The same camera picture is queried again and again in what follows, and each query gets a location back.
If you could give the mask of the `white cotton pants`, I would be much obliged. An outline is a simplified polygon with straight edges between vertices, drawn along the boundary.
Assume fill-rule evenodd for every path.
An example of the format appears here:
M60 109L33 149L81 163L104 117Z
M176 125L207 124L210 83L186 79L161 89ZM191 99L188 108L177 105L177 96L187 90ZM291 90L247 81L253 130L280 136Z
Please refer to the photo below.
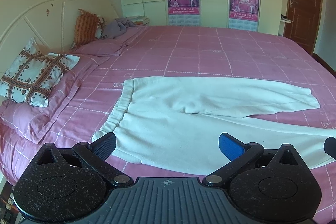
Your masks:
M266 121L262 115L319 109L308 88L276 81L218 77L126 80L93 140L112 132L114 155L127 162L207 175L228 163L219 149L226 132L244 143L295 147L309 168L331 163L323 149L335 130Z

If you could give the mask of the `pink checked bed sheet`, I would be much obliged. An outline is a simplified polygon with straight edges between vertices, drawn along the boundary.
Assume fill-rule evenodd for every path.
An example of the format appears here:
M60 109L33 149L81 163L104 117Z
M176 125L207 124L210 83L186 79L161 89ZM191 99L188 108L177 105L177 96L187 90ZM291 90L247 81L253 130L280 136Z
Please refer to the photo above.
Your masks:
M335 128L335 77L295 42L257 32L206 27L151 27L120 56L85 55L83 79L43 142L90 141L108 118L125 80L150 76L240 77L310 88L321 107L267 120Z

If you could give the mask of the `white brown patterned pillow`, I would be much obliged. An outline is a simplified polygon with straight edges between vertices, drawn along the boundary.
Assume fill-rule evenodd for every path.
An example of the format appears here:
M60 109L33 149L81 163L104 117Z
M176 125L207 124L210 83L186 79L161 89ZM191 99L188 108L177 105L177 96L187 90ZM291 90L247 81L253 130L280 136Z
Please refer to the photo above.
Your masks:
M1 77L1 97L15 103L47 107L52 88L79 60L74 55L52 52L44 55L35 38L31 38Z

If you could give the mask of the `pink long pillow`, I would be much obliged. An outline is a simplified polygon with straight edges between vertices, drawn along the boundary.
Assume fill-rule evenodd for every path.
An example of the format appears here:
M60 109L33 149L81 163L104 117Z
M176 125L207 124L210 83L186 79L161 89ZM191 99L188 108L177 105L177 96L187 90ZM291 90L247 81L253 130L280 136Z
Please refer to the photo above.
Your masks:
M120 56L120 54L135 42L148 26L130 27L127 31L114 39L100 39L90 42L78 49L73 49L71 54L93 55L98 57Z

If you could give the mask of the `grey crumpled cloth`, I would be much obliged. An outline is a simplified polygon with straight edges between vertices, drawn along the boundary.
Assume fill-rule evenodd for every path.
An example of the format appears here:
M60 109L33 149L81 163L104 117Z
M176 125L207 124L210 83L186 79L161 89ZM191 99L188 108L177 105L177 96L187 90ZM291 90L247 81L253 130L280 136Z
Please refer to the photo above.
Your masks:
M127 18L117 18L107 24L101 34L102 39L114 39L127 32L130 27L136 27L137 25Z

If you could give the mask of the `orange striped pillow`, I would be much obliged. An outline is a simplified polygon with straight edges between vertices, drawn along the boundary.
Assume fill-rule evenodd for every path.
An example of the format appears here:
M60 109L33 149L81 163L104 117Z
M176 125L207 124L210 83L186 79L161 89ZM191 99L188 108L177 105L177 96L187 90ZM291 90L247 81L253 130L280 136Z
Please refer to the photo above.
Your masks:
M74 45L80 48L96 40L96 31L100 25L99 17L83 9L79 9L79 16L75 24Z

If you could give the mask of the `stack of books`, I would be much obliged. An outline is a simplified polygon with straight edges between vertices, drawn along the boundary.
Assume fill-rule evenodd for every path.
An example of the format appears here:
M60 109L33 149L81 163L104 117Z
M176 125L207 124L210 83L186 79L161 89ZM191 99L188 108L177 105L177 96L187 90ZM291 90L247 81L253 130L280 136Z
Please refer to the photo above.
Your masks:
M132 27L134 26L145 26L150 23L150 19L147 16L130 16L126 18Z

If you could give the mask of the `cream wooden headboard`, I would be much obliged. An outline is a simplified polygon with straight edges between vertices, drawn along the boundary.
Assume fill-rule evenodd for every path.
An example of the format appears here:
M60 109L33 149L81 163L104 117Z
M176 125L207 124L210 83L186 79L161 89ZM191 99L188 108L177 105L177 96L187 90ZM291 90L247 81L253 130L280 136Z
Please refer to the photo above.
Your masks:
M80 10L117 17L110 0L1 0L1 72L35 38L42 53L68 51Z

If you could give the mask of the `lower right pink poster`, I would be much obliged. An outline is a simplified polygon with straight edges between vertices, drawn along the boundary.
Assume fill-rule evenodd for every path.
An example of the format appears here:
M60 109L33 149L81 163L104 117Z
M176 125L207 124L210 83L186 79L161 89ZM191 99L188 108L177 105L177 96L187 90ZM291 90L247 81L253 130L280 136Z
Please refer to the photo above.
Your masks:
M257 31L258 21L259 0L230 0L229 28Z

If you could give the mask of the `pink poster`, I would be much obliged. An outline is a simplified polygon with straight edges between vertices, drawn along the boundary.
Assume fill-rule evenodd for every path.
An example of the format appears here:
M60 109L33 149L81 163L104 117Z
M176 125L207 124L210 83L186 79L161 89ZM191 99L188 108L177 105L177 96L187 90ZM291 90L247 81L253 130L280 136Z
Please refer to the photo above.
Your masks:
M230 0L229 28L257 31L258 21L259 0Z
M200 0L167 0L167 14L170 26L200 26Z

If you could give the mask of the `lower left pink poster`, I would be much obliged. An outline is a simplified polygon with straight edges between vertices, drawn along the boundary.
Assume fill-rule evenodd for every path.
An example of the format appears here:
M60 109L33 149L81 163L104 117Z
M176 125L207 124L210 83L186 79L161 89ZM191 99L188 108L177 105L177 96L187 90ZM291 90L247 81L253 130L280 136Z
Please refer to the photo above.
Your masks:
M200 26L200 0L167 0L167 14L170 26Z

